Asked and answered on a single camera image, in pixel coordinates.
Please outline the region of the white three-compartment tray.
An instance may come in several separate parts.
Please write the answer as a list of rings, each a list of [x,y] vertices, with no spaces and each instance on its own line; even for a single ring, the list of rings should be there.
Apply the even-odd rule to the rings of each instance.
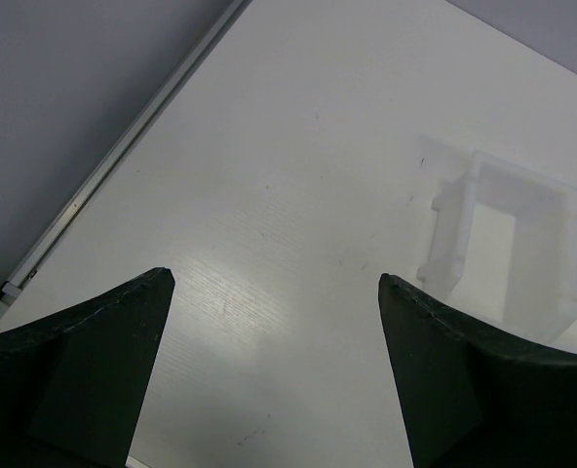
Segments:
[[[416,274],[436,299],[577,351],[577,188],[423,136],[435,225]]]

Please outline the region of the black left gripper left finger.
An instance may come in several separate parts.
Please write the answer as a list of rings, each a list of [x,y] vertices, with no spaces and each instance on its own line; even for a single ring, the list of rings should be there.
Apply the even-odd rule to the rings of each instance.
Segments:
[[[0,467],[123,467],[174,290],[153,268],[0,332]]]

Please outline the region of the aluminium table edge rail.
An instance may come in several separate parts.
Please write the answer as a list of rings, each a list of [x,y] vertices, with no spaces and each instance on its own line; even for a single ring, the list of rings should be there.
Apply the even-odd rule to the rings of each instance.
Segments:
[[[228,3],[217,20],[195,43],[192,51],[178,64],[174,72],[143,107],[122,136],[104,154],[96,168],[87,176],[73,196],[68,199],[54,221],[43,231],[27,254],[12,270],[12,273],[0,285],[0,320],[35,276],[79,213],[147,133],[165,107],[171,103],[180,89],[189,81],[249,4],[248,1],[231,1]]]

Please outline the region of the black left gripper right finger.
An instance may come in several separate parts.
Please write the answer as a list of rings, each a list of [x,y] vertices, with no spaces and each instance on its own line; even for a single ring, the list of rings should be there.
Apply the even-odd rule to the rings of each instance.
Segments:
[[[400,277],[382,328],[417,467],[577,467],[577,354],[502,331]]]

